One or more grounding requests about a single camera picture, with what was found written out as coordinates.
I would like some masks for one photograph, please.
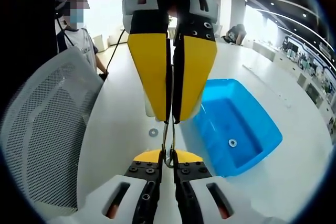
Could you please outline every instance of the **ceiling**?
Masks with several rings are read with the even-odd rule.
[[[292,2],[301,7],[290,4],[288,2]],[[302,23],[303,25],[307,26],[312,31],[317,33],[320,37],[325,39],[333,48],[336,48],[335,40],[331,36],[330,28],[328,24],[325,22],[323,12],[321,11],[318,2],[316,0],[247,0],[246,4],[250,5],[253,8],[265,9],[273,13],[286,16],[299,23]],[[306,41],[308,41],[318,49],[320,43],[325,45],[329,51],[329,54],[333,59],[332,61],[333,65],[336,66],[334,62],[336,61],[335,53],[327,45],[327,43],[324,42],[318,35],[314,34],[309,29],[306,29],[303,26],[287,18],[277,15],[270,15],[269,13],[266,12],[262,12],[262,14],[273,21],[277,21],[277,24],[281,24],[279,26],[283,27],[285,25],[289,31],[304,38]]]

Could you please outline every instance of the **metal washer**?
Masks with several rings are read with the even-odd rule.
[[[229,146],[232,147],[232,148],[236,147],[237,146],[237,140],[230,139],[229,140]]]
[[[156,128],[152,128],[152,129],[149,130],[148,134],[151,137],[155,137],[159,134],[159,131]]]

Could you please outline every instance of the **blue plastic tub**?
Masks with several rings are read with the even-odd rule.
[[[258,164],[282,141],[264,108],[234,79],[208,80],[194,122],[219,176]]]

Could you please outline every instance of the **white mesh chair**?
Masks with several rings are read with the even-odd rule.
[[[21,192],[46,220],[77,210],[77,167],[103,82],[72,47],[41,66],[12,99],[0,143]]]

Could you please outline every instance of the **black cable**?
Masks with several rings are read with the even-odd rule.
[[[65,33],[64,29],[62,28],[62,25],[59,21],[59,18],[57,18],[57,23],[59,25],[59,28],[61,29],[61,31],[64,33],[65,37],[67,37],[68,41],[72,44],[72,46],[74,47],[74,44],[72,43],[71,39],[68,37],[68,35]]]
[[[109,69],[109,65],[110,65],[110,63],[111,63],[111,60],[112,60],[112,58],[113,58],[113,56],[114,56],[114,53],[115,53],[115,51],[116,51],[116,49],[117,49],[117,47],[118,47],[118,45],[119,45],[119,43],[120,43],[121,36],[124,34],[124,32],[125,32],[125,29],[122,31],[122,33],[121,33],[121,35],[120,35],[120,37],[119,37],[119,39],[118,39],[116,48],[115,48],[114,51],[113,51],[113,54],[112,54],[112,56],[111,56],[111,59],[110,59],[109,63],[107,64],[106,71],[108,71],[108,69]]]

